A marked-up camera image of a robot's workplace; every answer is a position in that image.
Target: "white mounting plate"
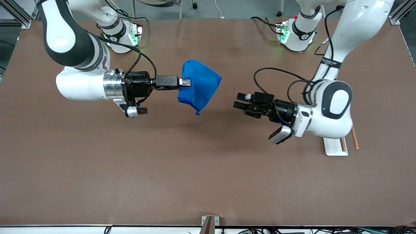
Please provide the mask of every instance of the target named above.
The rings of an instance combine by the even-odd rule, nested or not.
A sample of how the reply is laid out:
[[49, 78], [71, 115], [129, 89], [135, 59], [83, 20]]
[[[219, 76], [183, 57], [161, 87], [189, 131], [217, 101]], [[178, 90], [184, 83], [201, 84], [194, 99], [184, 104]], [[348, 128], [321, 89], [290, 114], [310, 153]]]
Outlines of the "white mounting plate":
[[343, 141], [345, 142], [345, 149], [346, 151], [342, 151], [341, 142], [339, 139], [324, 139], [324, 148], [325, 154], [328, 156], [348, 156], [348, 149], [347, 143], [345, 142], [345, 137], [343, 137]]
[[215, 226], [219, 226], [220, 225], [220, 217], [219, 216], [214, 216], [214, 215], [204, 215], [201, 217], [201, 225], [204, 225], [205, 219], [208, 216], [212, 216], [214, 218], [215, 221]]

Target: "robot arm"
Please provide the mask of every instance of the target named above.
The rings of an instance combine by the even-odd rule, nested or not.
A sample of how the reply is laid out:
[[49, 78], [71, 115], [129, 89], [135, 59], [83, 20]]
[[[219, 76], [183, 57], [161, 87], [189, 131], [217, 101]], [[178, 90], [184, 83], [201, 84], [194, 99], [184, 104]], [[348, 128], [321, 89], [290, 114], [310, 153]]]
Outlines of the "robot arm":
[[[117, 12], [107, 2], [111, 0], [68, 0], [69, 7], [73, 11], [83, 13], [97, 22], [106, 38], [124, 45], [137, 46], [141, 27], [137, 24], [122, 20]], [[109, 45], [116, 53], [126, 53], [129, 48], [121, 45]]]
[[136, 98], [146, 98], [153, 90], [173, 90], [190, 86], [177, 76], [150, 78], [146, 71], [110, 70], [110, 53], [97, 36], [73, 19], [66, 0], [40, 0], [44, 14], [44, 44], [48, 55], [64, 69], [57, 75], [59, 92], [75, 101], [112, 100], [126, 117], [146, 114]]
[[344, 5], [347, 0], [296, 0], [300, 5], [297, 18], [278, 25], [278, 31], [283, 35], [278, 36], [279, 43], [289, 50], [303, 51], [312, 43], [316, 26], [322, 19], [321, 5]]
[[352, 127], [350, 115], [352, 90], [342, 81], [335, 80], [344, 58], [358, 45], [373, 37], [382, 27], [394, 0], [348, 0], [311, 88], [305, 88], [303, 103], [274, 100], [270, 94], [239, 94], [234, 107], [246, 115], [268, 116], [272, 122], [284, 125], [270, 136], [279, 144], [291, 135], [301, 137], [305, 132], [338, 139], [346, 136]]
[[94, 70], [102, 64], [106, 59], [104, 53], [108, 55], [108, 50], [97, 36], [77, 24], [67, 1], [47, 0], [38, 7], [45, 16], [45, 49], [55, 62], [82, 71]]

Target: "microfiber towel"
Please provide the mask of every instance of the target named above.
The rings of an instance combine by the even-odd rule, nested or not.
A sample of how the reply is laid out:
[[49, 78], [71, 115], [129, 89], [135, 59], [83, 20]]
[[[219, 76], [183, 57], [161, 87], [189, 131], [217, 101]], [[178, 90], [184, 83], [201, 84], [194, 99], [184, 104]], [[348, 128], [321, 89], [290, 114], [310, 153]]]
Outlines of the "microfiber towel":
[[180, 87], [178, 101], [191, 105], [196, 115], [208, 104], [221, 82], [221, 76], [205, 64], [190, 59], [183, 64], [182, 79], [190, 79], [190, 87]]

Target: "black cable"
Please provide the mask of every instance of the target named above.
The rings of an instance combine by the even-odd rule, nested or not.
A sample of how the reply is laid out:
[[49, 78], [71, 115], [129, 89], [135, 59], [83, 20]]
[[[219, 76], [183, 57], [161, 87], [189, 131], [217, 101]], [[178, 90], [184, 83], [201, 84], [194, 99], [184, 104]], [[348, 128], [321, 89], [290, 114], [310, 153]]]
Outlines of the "black cable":
[[[143, 57], [145, 57], [149, 62], [150, 62], [150, 64], [152, 65], [152, 67], [153, 67], [153, 69], [154, 69], [154, 72], [155, 72], [155, 79], [156, 79], [156, 76], [157, 76], [157, 69], [156, 69], [156, 66], [155, 66], [155, 64], [153, 63], [153, 61], [147, 56], [147, 55], [145, 55], [144, 53], [142, 53], [138, 48], [136, 48], [136, 47], [134, 47], [134, 46], [131, 46], [131, 45], [125, 45], [125, 44], [121, 44], [121, 43], [118, 43], [118, 42], [113, 42], [112, 40], [109, 40], [109, 39], [107, 39], [107, 38], [104, 38], [104, 37], [99, 37], [98, 36], [98, 38], [100, 39], [100, 40], [102, 40], [102, 41], [104, 41], [104, 42], [108, 42], [108, 43], [110, 43], [110, 44], [114, 44], [114, 45], [120, 45], [120, 46], [124, 46], [124, 47], [127, 47], [127, 48], [129, 48], [129, 49], [131, 49], [131, 50], [133, 50], [133, 51], [135, 51], [135, 52], [137, 52], [138, 54], [139, 54], [139, 56], [137, 57], [137, 59], [136, 59], [136, 61], [133, 63], [133, 65], [129, 68], [129, 70], [127, 70], [127, 72], [125, 73], [125, 75], [124, 75], [124, 77], [126, 77], [127, 78], [127, 74], [129, 73], [129, 72], [131, 72], [131, 70], [136, 66], [136, 64], [139, 62], [139, 60], [140, 60], [140, 58], [141, 58], [141, 56], [143, 56]], [[147, 99], [148, 97], [145, 97], [145, 98], [143, 98], [143, 99], [141, 99], [141, 100], [139, 100], [138, 102], [139, 103], [142, 103], [142, 102], [144, 102], [144, 101], [146, 101], [146, 99]]]
[[109, 7], [111, 7], [113, 10], [115, 10], [118, 14], [121, 14], [122, 16], [124, 16], [124, 17], [126, 17], [126, 18], [129, 18], [129, 19], [131, 19], [131, 20], [138, 20], [138, 19], [146, 19], [146, 21], [149, 21], [146, 17], [131, 17], [131, 16], [129, 16], [129, 14], [125, 11], [125, 10], [123, 10], [123, 9], [116, 9], [116, 8], [114, 8], [109, 2], [108, 2], [108, 0], [104, 0], [106, 3], [107, 3], [107, 5], [109, 6]]
[[[299, 75], [297, 75], [297, 74], [295, 74], [295, 73], [292, 73], [292, 72], [289, 72], [289, 71], [286, 71], [286, 70], [283, 70], [283, 69], [280, 69], [280, 68], [275, 68], [275, 67], [263, 67], [263, 68], [260, 68], [259, 70], [257, 70], [256, 72], [254, 72], [253, 79], [254, 79], [254, 83], [257, 85], [257, 87], [259, 87], [259, 89], [260, 89], [261, 91], [263, 91], [263, 93], [265, 93], [265, 94], [268, 94], [268, 92], [260, 86], [260, 84], [257, 82], [257, 78], [256, 78], [257, 73], [258, 73], [258, 72], [260, 72], [260, 71], [263, 71], [263, 70], [276, 70], [276, 71], [280, 71], [280, 72], [284, 72], [284, 73], [287, 73], [287, 74], [293, 75], [293, 76], [295, 76], [296, 78], [299, 78], [299, 80], [297, 80], [297, 81], [296, 81], [296, 82], [294, 82], [294, 83], [297, 83], [297, 82], [299, 82], [299, 81], [303, 81], [303, 82], [307, 83], [308, 85], [311, 85], [311, 84], [313, 83], [313, 82], [311, 82], [310, 80], [307, 80], [307, 79], [305, 79], [305, 78], [303, 78], [303, 77], [301, 77], [301, 76], [299, 76]], [[289, 85], [289, 87], [288, 87], [288, 91], [287, 91], [288, 93], [289, 93], [289, 90], [290, 90], [290, 88], [291, 88], [291, 86], [292, 86], [292, 85], [293, 85], [293, 83]], [[276, 110], [276, 115], [277, 115], [277, 117], [279, 117], [279, 119], [282, 121], [282, 123], [283, 123], [284, 125], [289, 125], [289, 123], [288, 123], [286, 120], [284, 120], [284, 119], [280, 116], [280, 113], [279, 113], [279, 110], [278, 110], [278, 108], [277, 108], [276, 102], [273, 102], [273, 104], [274, 104], [274, 106], [275, 106], [275, 110]]]
[[307, 83], [307, 84], [311, 87], [310, 89], [312, 89], [312, 85], [311, 85], [309, 82], [306, 82], [306, 81], [304, 81], [304, 80], [295, 80], [295, 81], [293, 81], [293, 82], [292, 82], [292, 83], [290, 83], [290, 85], [287, 87], [287, 91], [286, 91], [287, 98], [289, 99], [289, 101], [290, 101], [291, 103], [294, 103], [294, 101], [290, 98], [290, 88], [292, 88], [292, 86], [293, 86], [294, 84], [298, 83], [298, 82], [305, 82], [305, 83]]
[[303, 77], [301, 77], [301, 76], [299, 76], [299, 75], [297, 75], [297, 74], [295, 74], [295, 73], [292, 73], [292, 72], [289, 72], [289, 71], [286, 71], [286, 70], [283, 70], [283, 69], [280, 69], [280, 68], [276, 68], [276, 67], [263, 67], [263, 68], [260, 68], [259, 70], [257, 70], [257, 71], [254, 73], [254, 75], [253, 75], [253, 79], [254, 79], [254, 83], [257, 85], [257, 87], [259, 87], [259, 89], [260, 89], [261, 91], [263, 91], [263, 93], [266, 93], [266, 94], [268, 94], [268, 92], [267, 92], [266, 90], [264, 90], [264, 89], [260, 86], [260, 84], [257, 82], [257, 78], [256, 78], [257, 73], [258, 73], [258, 72], [260, 72], [260, 71], [263, 71], [263, 70], [276, 70], [276, 71], [279, 71], [279, 72], [284, 72], [284, 73], [290, 74], [290, 75], [292, 75], [292, 76], [295, 76], [296, 78], [298, 78], [298, 79], [300, 79], [300, 80], [303, 80], [303, 81], [305, 81], [305, 82], [306, 82], [306, 83], [308, 83], [308, 84], [312, 84], [312, 83], [313, 83], [312, 81], [307, 80], [307, 79], [305, 79], [305, 78], [303, 78]]
[[[324, 24], [325, 24], [325, 32], [327, 33], [327, 37], [328, 37], [328, 40], [329, 40], [329, 46], [331, 47], [331, 60], [334, 58], [334, 46], [333, 46], [333, 44], [332, 44], [331, 35], [329, 35], [329, 30], [328, 30], [327, 19], [328, 19], [328, 16], [330, 16], [332, 13], [335, 13], [335, 12], [337, 12], [337, 11], [339, 11], [339, 10], [343, 9], [343, 8], [344, 8], [344, 7], [341, 7], [341, 8], [339, 8], [339, 9], [335, 9], [335, 10], [331, 11], [330, 13], [328, 13], [328, 14], [325, 16], [325, 19], [324, 19]], [[326, 70], [326, 72], [325, 72], [325, 74], [324, 74], [324, 76], [323, 76], [322, 78], [324, 78], [324, 77], [328, 74], [329, 69], [330, 69], [330, 67], [328, 66], [328, 68], [327, 68], [327, 70]]]
[[314, 55], [320, 55], [320, 56], [324, 56], [324, 54], [317, 54], [316, 52], [318, 52], [319, 48], [321, 48], [320, 46], [318, 46], [318, 48], [316, 48], [315, 52], [313, 52]]
[[274, 30], [273, 30], [272, 26], [273, 26], [273, 27], [276, 27], [276, 24], [271, 24], [271, 23], [269, 22], [269, 20], [267, 19], [267, 17], [265, 18], [265, 20], [266, 20], [266, 21], [264, 21], [262, 18], [257, 17], [257, 16], [253, 16], [253, 17], [251, 17], [250, 19], [260, 20], [262, 23], [267, 24], [267, 25], [269, 26], [270, 30], [271, 30], [272, 32], [274, 32], [274, 33], [276, 33], [276, 34], [278, 34], [278, 35], [283, 35], [283, 33], [281, 33], [281, 32], [277, 32], [277, 31], [274, 31]]
[[247, 229], [247, 230], [244, 230], [244, 231], [241, 231], [241, 232], [239, 232], [238, 234], [242, 234], [242, 233], [244, 233], [244, 232], [248, 232], [249, 230]]
[[104, 229], [104, 234], [109, 234], [110, 233], [110, 231], [111, 231], [111, 226], [108, 226], [108, 227], [106, 227], [105, 229]]
[[272, 25], [269, 23], [269, 20], [267, 19], [267, 17], [265, 18], [265, 20], [266, 20], [266, 22], [267, 22], [267, 25], [269, 25], [269, 28], [270, 28], [270, 30], [271, 30], [272, 32], [276, 33], [277, 35], [283, 35], [283, 33], [281, 33], [281, 32], [277, 32], [277, 31], [274, 31], [274, 30], [273, 30]]
[[257, 17], [257, 16], [253, 16], [253, 17], [251, 17], [250, 19], [260, 20], [260, 21], [261, 21], [261, 22], [263, 22], [264, 24], [267, 24], [267, 25], [269, 25], [269, 26], [274, 26], [274, 27], [276, 27], [276, 25], [273, 25], [273, 24], [271, 24], [271, 23], [268, 23], [268, 22], [264, 21], [262, 18]]
[[9, 45], [11, 45], [11, 46], [15, 46], [15, 45], [13, 45], [12, 43], [8, 43], [8, 42], [5, 42], [5, 41], [3, 41], [3, 40], [0, 40], [0, 42], [3, 42], [3, 43], [6, 43], [6, 44], [9, 44]]

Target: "brown table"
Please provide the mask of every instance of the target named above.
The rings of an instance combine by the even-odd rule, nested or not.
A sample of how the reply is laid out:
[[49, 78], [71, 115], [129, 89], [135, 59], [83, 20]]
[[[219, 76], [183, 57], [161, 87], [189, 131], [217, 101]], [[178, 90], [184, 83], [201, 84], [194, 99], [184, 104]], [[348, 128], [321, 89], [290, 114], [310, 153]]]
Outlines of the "brown table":
[[[94, 22], [81, 22], [99, 33]], [[330, 21], [333, 30], [336, 21]], [[22, 30], [0, 86], [0, 224], [411, 225], [416, 220], [416, 72], [398, 26], [386, 25], [345, 60], [339, 79], [354, 91], [360, 143], [328, 157], [310, 134], [267, 141], [279, 125], [233, 109], [237, 92], [258, 88], [253, 72], [280, 67], [306, 78], [320, 57], [320, 24], [302, 53], [253, 20], [151, 22], [142, 48], [160, 75], [180, 75], [194, 58], [223, 80], [200, 116], [155, 91], [149, 113], [126, 118], [110, 101], [75, 102], [58, 92], [62, 66], [43, 46], [42, 25]], [[136, 54], [111, 54], [128, 68]], [[143, 59], [137, 70], [152, 72]], [[293, 78], [259, 82], [286, 99]], [[301, 101], [302, 85], [293, 89]]]

